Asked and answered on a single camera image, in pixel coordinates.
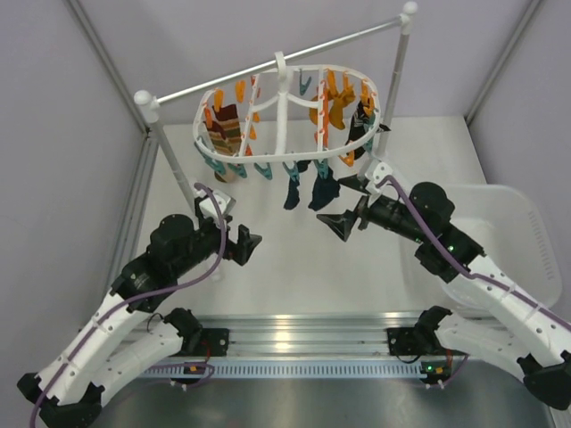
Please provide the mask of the white round sock hanger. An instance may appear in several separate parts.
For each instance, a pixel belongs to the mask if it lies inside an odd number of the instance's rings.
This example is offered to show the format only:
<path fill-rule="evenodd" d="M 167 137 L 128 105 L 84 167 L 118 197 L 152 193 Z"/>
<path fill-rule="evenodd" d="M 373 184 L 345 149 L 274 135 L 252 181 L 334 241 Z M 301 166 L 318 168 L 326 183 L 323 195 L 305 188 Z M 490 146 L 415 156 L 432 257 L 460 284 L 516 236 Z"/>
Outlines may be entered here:
<path fill-rule="evenodd" d="M 299 95 L 298 69 L 303 69 L 305 76 L 312 76 L 311 86 L 305 96 Z M 251 99 L 248 103 L 245 119 L 243 121 L 240 120 L 242 143 L 239 152 L 233 156 L 216 152 L 207 131 L 207 127 L 211 126 L 214 118 L 212 110 L 218 111 L 222 107 L 224 92 L 219 88 L 215 88 L 204 94 L 193 123 L 194 141 L 198 142 L 202 152 L 205 152 L 214 160 L 236 168 L 246 164 L 253 164 L 259 167 L 263 163 L 314 161 L 338 157 L 360 147 L 371 145 L 374 141 L 374 135 L 390 130 L 386 124 L 381 122 L 380 110 L 377 108 L 378 94 L 376 85 L 367 76 L 356 70 L 329 64 L 292 67 L 286 64 L 286 57 L 283 53 L 276 52 L 275 60 L 265 72 L 277 76 L 277 93 L 267 101 L 260 103 L 258 99 L 261 74 L 258 73 L 251 76 Z M 319 83 L 322 79 L 327 82 L 328 89 L 338 90 L 339 92 L 349 85 L 353 85 L 356 98 L 352 103 L 363 102 L 365 112 L 373 122 L 366 126 L 366 134 L 354 142 L 349 142 L 336 148 L 331 147 L 328 143 L 328 149 L 319 152 L 315 140 L 316 147 L 309 152 L 289 152 L 287 150 L 289 107 L 297 105 L 307 108 L 310 114 L 310 121 L 315 125 L 316 133 L 318 128 L 318 91 Z M 253 125 L 259 121 L 259 113 L 271 107 L 276 109 L 275 147 L 271 152 L 256 154 L 250 146 L 250 142 L 256 139 Z"/>

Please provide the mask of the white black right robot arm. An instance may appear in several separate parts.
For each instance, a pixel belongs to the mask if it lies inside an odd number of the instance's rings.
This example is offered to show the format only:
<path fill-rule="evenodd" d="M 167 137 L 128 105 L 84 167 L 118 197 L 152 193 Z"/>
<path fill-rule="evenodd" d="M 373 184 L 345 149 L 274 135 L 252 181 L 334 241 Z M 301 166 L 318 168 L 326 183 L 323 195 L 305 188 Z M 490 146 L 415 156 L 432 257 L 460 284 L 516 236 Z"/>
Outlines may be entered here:
<path fill-rule="evenodd" d="M 456 350 L 480 358 L 519 380 L 543 404 L 570 407 L 570 324 L 512 281 L 484 248 L 451 223 L 455 210 L 446 192 L 421 182 L 405 192 L 395 177 L 367 180 L 346 177 L 343 185 L 362 192 L 353 210 L 319 214 L 340 239 L 368 225 L 418 244 L 420 265 L 451 284 L 463 280 L 456 294 L 465 295 L 502 325 L 483 327 L 438 306 L 425 310 L 414 326 L 424 353 Z"/>

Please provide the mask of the teal front clothes peg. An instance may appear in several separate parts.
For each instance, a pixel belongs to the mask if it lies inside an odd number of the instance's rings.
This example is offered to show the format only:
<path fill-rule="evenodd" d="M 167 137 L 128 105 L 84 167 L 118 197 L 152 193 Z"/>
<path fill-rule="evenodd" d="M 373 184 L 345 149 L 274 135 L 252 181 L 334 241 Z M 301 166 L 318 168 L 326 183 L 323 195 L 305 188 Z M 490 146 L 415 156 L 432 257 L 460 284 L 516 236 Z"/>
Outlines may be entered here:
<path fill-rule="evenodd" d="M 289 176 L 289 179 L 296 184 L 300 183 L 300 171 L 298 169 L 298 165 L 296 161 L 285 161 L 282 163 L 282 166 Z"/>

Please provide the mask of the dark navy sock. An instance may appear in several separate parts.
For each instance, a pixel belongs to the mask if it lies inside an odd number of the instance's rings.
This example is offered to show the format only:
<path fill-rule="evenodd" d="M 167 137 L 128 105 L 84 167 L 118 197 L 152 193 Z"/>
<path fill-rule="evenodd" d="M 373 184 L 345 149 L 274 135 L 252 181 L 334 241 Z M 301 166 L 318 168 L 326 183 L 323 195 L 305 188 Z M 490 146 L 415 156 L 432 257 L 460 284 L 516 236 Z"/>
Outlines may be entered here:
<path fill-rule="evenodd" d="M 297 165 L 301 175 L 302 172 L 305 172 L 308 169 L 310 161 L 300 160 L 297 161 Z M 300 202 L 299 185 L 300 183 L 296 184 L 289 179 L 287 196 L 283 206 L 285 210 L 293 210 L 299 204 Z"/>
<path fill-rule="evenodd" d="M 335 198 L 339 196 L 340 184 L 332 176 L 327 178 L 317 176 L 311 193 L 311 201 L 308 208 L 314 211 L 319 211 L 325 208 Z"/>

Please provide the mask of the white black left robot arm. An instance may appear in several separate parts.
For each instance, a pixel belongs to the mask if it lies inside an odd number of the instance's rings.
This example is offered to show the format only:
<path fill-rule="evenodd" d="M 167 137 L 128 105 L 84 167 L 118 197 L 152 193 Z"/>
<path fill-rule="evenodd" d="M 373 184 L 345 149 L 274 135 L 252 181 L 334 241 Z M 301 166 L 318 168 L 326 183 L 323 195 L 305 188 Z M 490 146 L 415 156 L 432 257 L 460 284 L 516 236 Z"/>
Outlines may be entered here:
<path fill-rule="evenodd" d="M 49 366 L 27 373 L 17 387 L 34 407 L 29 425 L 88 427 L 113 397 L 144 371 L 179 352 L 199 349 L 203 327 L 188 309 L 173 309 L 143 338 L 118 350 L 124 338 L 175 291 L 178 279 L 212 254 L 242 266 L 261 243 L 246 226 L 232 242 L 211 219 L 195 225 L 175 214 L 151 233 L 144 253 L 112 283 L 101 306 L 68 348 Z"/>

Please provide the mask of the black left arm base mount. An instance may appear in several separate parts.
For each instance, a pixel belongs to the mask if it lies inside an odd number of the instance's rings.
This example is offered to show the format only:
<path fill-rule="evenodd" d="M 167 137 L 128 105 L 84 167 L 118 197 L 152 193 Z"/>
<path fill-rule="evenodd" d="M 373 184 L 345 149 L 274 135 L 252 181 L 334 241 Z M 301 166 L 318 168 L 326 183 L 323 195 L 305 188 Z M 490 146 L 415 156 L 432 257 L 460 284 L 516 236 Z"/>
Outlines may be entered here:
<path fill-rule="evenodd" d="M 204 327 L 190 309 L 173 309 L 163 322 L 172 325 L 182 339 L 174 357 L 225 357 L 228 352 L 229 330 Z"/>

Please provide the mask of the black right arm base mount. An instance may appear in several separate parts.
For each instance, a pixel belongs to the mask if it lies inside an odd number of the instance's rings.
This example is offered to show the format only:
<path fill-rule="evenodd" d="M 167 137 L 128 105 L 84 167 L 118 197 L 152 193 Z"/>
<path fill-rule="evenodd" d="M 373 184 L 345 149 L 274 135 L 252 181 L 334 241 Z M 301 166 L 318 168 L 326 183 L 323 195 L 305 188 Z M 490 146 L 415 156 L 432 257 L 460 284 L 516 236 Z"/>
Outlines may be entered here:
<path fill-rule="evenodd" d="M 398 358 L 411 356 L 416 359 L 444 355 L 444 347 L 435 332 L 443 319 L 451 314 L 449 309 L 433 306 L 424 310 L 412 327 L 387 328 L 389 354 Z"/>

